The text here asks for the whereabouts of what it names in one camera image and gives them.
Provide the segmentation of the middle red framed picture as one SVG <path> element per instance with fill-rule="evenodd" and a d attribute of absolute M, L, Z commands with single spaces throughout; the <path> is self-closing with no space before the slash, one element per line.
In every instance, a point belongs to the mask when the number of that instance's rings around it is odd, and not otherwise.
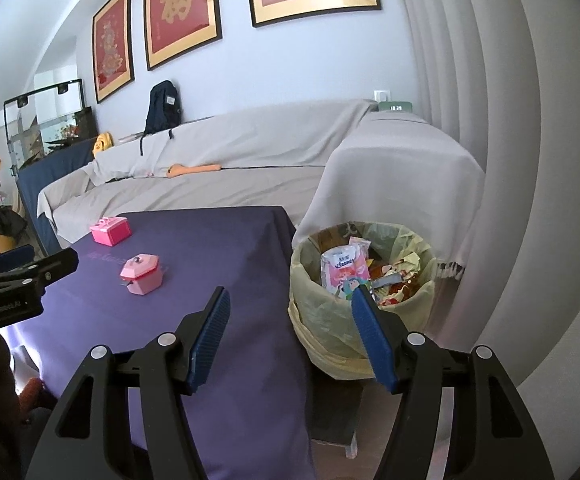
<path fill-rule="evenodd" d="M 148 70 L 222 38 L 218 0 L 144 0 Z"/>

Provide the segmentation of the green digital clock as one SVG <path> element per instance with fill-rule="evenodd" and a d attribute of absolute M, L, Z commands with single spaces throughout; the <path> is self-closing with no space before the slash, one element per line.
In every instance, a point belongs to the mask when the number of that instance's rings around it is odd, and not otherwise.
<path fill-rule="evenodd" d="M 378 110 L 382 112 L 411 113 L 414 107 L 407 101 L 382 101 L 378 103 Z"/>

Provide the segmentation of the left red framed picture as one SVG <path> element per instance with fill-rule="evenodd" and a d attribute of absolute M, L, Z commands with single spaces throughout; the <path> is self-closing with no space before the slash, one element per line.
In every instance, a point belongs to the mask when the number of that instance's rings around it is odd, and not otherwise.
<path fill-rule="evenodd" d="M 134 80 L 132 0 L 108 0 L 92 17 L 92 78 L 100 104 Z"/>

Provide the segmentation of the glass fish tank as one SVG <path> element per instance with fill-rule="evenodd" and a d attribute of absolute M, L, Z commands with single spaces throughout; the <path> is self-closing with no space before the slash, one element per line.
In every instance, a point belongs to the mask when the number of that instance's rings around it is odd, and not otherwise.
<path fill-rule="evenodd" d="M 50 84 L 2 103 L 10 174 L 97 135 L 81 78 Z"/>

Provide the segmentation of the white pink wipes pack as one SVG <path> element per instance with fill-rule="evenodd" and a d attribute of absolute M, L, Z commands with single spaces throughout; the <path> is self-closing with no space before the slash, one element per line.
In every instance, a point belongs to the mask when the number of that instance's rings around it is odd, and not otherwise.
<path fill-rule="evenodd" d="M 320 284 L 333 296 L 351 300 L 357 287 L 370 284 L 367 248 L 352 244 L 324 252 L 320 256 Z"/>

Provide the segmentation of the grey cloth covered sofa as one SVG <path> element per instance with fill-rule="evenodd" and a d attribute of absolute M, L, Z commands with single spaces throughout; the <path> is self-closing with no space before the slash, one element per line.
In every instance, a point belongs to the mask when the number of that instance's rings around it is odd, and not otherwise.
<path fill-rule="evenodd" d="M 115 145 L 45 185 L 37 214 L 73 243 L 97 220 L 129 212 L 279 206 L 296 238 L 351 221 L 420 235 L 441 278 L 461 278 L 485 174 L 449 134 L 365 100 L 271 105 L 187 122 Z M 168 168 L 220 165 L 169 179 Z"/>

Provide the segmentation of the white grey curtain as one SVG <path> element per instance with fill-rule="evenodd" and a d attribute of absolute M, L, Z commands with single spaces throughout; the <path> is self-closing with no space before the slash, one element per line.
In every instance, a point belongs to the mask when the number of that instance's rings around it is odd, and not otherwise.
<path fill-rule="evenodd" d="M 580 312 L 580 0 L 405 3 L 424 117 L 485 172 L 439 338 L 524 382 Z"/>

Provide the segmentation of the white wall socket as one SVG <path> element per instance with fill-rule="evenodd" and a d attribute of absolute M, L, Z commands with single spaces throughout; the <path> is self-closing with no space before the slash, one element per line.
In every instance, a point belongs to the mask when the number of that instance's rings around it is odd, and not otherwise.
<path fill-rule="evenodd" d="M 390 90 L 375 90 L 374 91 L 374 99 L 378 103 L 389 102 L 391 99 L 391 91 Z"/>

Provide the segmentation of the yellow plush toy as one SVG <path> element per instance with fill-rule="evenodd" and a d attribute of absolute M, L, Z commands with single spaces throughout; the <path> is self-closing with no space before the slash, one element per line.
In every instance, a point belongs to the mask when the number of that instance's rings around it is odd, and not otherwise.
<path fill-rule="evenodd" d="M 92 156 L 96 157 L 99 153 L 107 151 L 114 147 L 113 136 L 109 131 L 99 133 L 95 143 L 92 146 Z"/>

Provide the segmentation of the pink square tissue box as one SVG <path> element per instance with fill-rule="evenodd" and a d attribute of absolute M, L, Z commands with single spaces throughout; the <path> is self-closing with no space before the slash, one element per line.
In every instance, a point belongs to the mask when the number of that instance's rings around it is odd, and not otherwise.
<path fill-rule="evenodd" d="M 95 243 L 112 247 L 132 235 L 130 222 L 125 217 L 104 217 L 89 227 Z"/>

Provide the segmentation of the orange back scratcher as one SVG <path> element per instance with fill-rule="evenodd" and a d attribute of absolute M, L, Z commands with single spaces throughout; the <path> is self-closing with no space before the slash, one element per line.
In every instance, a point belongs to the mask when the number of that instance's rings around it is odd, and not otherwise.
<path fill-rule="evenodd" d="M 181 164 L 174 164 L 166 172 L 166 176 L 171 178 L 176 178 L 180 176 L 186 176 L 187 174 L 204 174 L 205 172 L 220 171 L 222 166 L 214 165 L 202 165 L 202 166 L 184 166 Z"/>

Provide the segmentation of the pink hexagonal lidded box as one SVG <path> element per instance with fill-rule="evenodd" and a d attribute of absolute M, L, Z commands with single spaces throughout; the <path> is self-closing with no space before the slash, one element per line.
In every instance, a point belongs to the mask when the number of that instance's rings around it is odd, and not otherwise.
<path fill-rule="evenodd" d="M 157 255 L 139 254 L 129 258 L 120 272 L 120 279 L 133 295 L 146 296 L 163 283 L 163 271 Z"/>

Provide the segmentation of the dark blue backpack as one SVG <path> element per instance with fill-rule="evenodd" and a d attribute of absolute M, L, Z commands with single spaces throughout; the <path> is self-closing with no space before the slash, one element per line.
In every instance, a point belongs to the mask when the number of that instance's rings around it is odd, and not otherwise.
<path fill-rule="evenodd" d="M 145 128 L 139 137 L 140 154 L 144 154 L 146 136 L 166 131 L 171 139 L 173 137 L 172 130 L 178 127 L 182 120 L 183 111 L 177 88 L 170 80 L 159 82 L 150 91 Z"/>

